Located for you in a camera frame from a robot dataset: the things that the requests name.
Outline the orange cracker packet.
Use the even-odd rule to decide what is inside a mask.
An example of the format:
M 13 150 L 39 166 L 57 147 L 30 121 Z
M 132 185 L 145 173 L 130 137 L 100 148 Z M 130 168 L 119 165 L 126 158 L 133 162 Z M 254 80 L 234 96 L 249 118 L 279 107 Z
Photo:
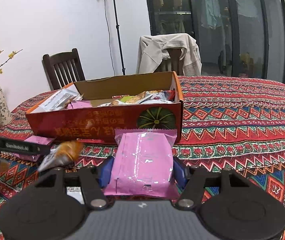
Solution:
M 84 144 L 78 140 L 66 141 L 59 144 L 44 157 L 42 163 L 38 167 L 38 172 L 74 163 L 78 160 L 83 147 Z

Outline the white snack packet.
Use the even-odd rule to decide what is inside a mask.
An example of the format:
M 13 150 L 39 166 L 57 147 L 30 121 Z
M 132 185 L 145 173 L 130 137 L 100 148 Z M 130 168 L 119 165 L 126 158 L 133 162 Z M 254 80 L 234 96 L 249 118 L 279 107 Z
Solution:
M 52 94 L 48 99 L 42 102 L 39 107 L 45 112 L 59 111 L 63 109 L 69 101 L 79 96 L 79 92 L 64 88 Z

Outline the mauve snack packet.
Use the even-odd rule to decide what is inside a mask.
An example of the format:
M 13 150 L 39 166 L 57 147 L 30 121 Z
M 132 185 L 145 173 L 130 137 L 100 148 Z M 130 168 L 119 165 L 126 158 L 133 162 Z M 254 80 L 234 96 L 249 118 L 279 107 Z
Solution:
M 172 147 L 175 129 L 116 129 L 117 152 L 106 195 L 177 199 Z

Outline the pink snack packet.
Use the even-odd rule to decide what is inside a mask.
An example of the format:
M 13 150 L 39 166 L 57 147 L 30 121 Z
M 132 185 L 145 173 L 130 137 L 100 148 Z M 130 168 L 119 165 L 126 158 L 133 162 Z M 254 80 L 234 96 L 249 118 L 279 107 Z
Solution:
M 54 140 L 54 138 L 32 135 L 24 140 L 28 143 L 28 153 L 14 153 L 13 155 L 27 161 L 38 161 L 50 153 L 50 148 Z

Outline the green snack bar packet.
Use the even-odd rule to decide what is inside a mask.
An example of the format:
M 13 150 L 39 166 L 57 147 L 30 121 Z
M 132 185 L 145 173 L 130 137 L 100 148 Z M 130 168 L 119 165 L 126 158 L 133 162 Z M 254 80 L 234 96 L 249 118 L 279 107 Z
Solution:
M 132 96 L 123 96 L 121 99 L 119 99 L 119 101 L 121 102 L 127 102 L 128 100 L 130 100 L 132 98 Z

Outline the red patterned tablecloth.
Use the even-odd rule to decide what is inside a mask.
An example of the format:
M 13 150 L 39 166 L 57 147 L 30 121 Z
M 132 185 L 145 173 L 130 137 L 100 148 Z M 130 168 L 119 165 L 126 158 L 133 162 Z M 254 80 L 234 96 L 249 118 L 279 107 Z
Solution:
M 184 97 L 183 130 L 174 155 L 208 171 L 233 168 L 285 206 L 285 85 L 235 77 L 180 76 L 179 81 Z M 21 103 L 12 111 L 11 123 L 0 127 L 0 136 L 17 140 L 31 136 L 25 113 L 51 94 L 45 92 Z M 90 142 L 66 171 L 98 166 L 115 152 L 115 146 Z M 10 164 L 7 172 L 0 173 L 1 206 L 38 178 L 38 165 L 10 153 L 0 157 Z

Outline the dark wooden chair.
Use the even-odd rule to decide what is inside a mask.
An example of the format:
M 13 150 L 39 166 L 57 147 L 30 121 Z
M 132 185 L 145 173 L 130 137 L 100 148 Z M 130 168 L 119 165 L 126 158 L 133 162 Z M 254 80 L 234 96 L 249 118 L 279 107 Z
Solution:
M 55 55 L 45 54 L 42 64 L 51 90 L 60 89 L 71 82 L 85 80 L 76 48 Z

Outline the orange cardboard box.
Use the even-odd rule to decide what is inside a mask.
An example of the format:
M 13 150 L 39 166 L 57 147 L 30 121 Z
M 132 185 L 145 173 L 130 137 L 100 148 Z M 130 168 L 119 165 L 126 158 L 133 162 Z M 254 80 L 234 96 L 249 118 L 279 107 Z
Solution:
M 183 94 L 175 72 L 159 72 L 78 81 L 65 86 L 79 92 L 90 107 L 45 112 L 44 100 L 26 112 L 34 135 L 57 140 L 113 141 L 115 129 L 175 129 L 176 142 L 182 136 Z M 172 103 L 106 106 L 121 96 L 162 90 L 174 92 Z

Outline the chair with beige jacket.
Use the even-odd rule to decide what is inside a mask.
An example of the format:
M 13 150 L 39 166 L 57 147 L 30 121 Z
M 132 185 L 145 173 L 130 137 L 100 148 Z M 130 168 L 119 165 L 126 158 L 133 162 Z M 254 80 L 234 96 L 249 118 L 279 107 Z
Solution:
M 177 75 L 183 75 L 183 61 L 180 60 L 181 48 L 168 49 L 169 57 L 163 59 L 155 72 L 176 72 Z

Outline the beige jacket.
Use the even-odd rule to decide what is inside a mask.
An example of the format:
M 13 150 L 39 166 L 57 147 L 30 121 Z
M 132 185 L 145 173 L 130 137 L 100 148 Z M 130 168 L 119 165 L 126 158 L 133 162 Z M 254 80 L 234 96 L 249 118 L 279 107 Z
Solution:
M 162 61 L 170 60 L 170 50 L 178 50 L 178 62 L 185 76 L 200 76 L 202 62 L 196 40 L 186 33 L 141 36 L 139 40 L 137 74 L 153 73 Z

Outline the black framed glass door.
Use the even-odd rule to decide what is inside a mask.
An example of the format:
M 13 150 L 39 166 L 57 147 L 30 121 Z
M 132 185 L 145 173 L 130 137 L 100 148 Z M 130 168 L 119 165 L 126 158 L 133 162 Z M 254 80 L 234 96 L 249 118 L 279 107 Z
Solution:
M 151 34 L 187 33 L 203 75 L 285 83 L 285 0 L 147 0 Z

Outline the studio light stand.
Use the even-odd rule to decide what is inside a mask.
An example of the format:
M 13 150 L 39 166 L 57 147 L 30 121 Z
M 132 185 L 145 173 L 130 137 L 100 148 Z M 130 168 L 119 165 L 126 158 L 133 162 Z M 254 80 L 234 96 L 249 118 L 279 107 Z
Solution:
M 105 16 L 105 20 L 106 20 L 106 24 L 107 24 L 107 31 L 108 31 L 108 44 L 109 44 L 111 66 L 112 66 L 112 68 L 114 70 L 114 74 L 115 74 L 115 67 L 114 67 L 113 56 L 112 56 L 112 52 L 111 52 L 111 32 L 110 32 L 108 16 L 107 16 L 107 0 L 103 0 L 103 2 L 104 2 L 104 16 Z M 114 9 L 114 17 L 115 17 L 115 29 L 116 29 L 116 33 L 117 33 L 117 42 L 118 42 L 118 46 L 119 46 L 121 72 L 123 75 L 126 75 L 126 68 L 125 68 L 124 60 L 123 60 L 123 52 L 122 52 L 122 44 L 121 44 L 121 36 L 120 36 L 120 25 L 119 25 L 117 8 L 116 8 L 116 0 L 113 0 L 113 9 Z

